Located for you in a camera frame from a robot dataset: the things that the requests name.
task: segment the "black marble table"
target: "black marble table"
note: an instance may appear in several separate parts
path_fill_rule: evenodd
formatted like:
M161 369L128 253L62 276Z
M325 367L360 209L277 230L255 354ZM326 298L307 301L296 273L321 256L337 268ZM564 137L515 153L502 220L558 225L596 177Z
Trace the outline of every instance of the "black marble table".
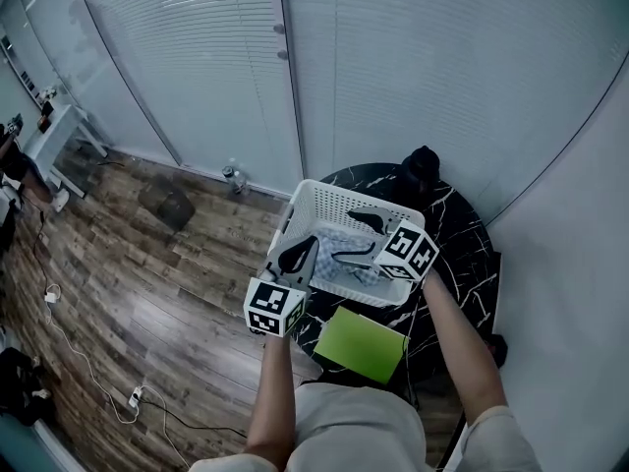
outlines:
M333 173L321 182L391 201L399 166L361 164ZM499 254L493 251L483 223L470 204L443 181L436 185L431 204L422 214L426 218L425 230L440 250L434 268L472 325L481 335L489 336L497 301ZM412 381L418 382L444 369L434 326L420 289L402 306L387 308L375 308L315 289L311 304L292 335L324 369L338 373L344 368L314 350L324 325L339 305L407 335L418 298L421 301L409 343L409 372Z

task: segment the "green folder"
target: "green folder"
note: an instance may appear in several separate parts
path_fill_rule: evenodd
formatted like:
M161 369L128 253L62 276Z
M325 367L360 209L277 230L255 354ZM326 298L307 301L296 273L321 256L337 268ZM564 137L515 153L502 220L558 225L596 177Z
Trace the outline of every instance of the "green folder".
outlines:
M406 344L404 334L339 307L314 352L370 380L387 384Z

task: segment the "person's arm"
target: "person's arm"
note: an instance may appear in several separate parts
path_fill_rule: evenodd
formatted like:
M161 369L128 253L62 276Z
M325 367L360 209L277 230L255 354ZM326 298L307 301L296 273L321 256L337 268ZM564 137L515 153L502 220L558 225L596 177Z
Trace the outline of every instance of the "person's arm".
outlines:
M498 368L485 343L431 269L424 296L445 365L461 398L469 425L491 407L507 405Z
M290 335L266 339L256 405L245 453L270 461L282 472L295 445L295 392Z

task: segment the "wooden floor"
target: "wooden floor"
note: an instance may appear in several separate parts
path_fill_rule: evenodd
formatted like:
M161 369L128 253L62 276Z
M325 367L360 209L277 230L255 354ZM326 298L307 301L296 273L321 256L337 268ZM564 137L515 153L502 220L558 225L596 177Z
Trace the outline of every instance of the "wooden floor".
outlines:
M245 432L256 397L262 342L247 330L242 303L249 277L263 261L284 203L251 193L230 199L225 184L112 152L120 164L98 165L89 148L65 152L59 168L87 191L45 222L36 252L58 283L55 322L90 358L121 417L134 387L160 391L193 426ZM174 234L140 206L138 195L161 173L185 191L197 212ZM185 470L162 431L162 411L142 406L122 425L89 376L84 359L46 323L44 277L31 249L39 229L30 204L16 218L13 245L2 259L6 292L0 309L28 354L44 359L56 403L55 432L88 470ZM294 347L295 381L318 366ZM155 403L159 399L146 391ZM460 405L447 395L420 394L429 463L450 441ZM189 463L239 452L227 431L195 431L173 418L168 432Z

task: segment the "window blinds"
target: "window blinds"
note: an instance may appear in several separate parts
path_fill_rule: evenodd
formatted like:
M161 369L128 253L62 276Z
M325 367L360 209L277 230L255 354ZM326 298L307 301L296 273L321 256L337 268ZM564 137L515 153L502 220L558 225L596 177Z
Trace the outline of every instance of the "window blinds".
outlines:
M485 219L561 151L629 48L629 0L287 7L308 173L429 145Z
M257 184L292 192L301 162L271 0L86 1L185 165L216 174L234 157Z

